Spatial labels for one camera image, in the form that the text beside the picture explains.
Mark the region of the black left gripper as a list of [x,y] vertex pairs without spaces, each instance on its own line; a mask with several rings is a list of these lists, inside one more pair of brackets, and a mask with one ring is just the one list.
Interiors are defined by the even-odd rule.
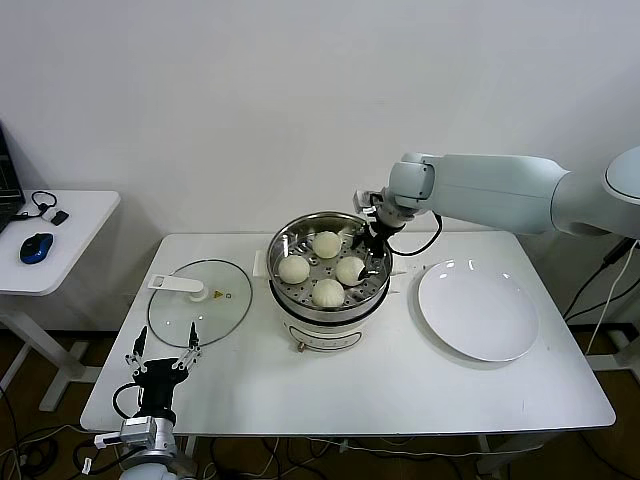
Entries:
[[201,356],[200,340],[194,322],[191,323],[188,348],[178,358],[149,360],[144,363],[143,354],[147,327],[144,326],[133,344],[130,354],[125,355],[127,365],[137,375],[141,389],[138,415],[174,415],[172,410],[174,389],[188,377],[188,371]]

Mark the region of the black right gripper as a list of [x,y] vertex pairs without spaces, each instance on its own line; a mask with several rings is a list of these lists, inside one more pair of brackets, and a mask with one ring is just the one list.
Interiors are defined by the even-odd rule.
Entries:
[[359,280],[377,277],[383,272],[382,259],[374,255],[384,255],[388,240],[399,232],[399,227],[390,227],[380,221],[372,221],[367,224],[364,232],[354,234],[350,249],[356,250],[360,245],[365,244],[369,251],[363,258],[363,268],[358,274]]

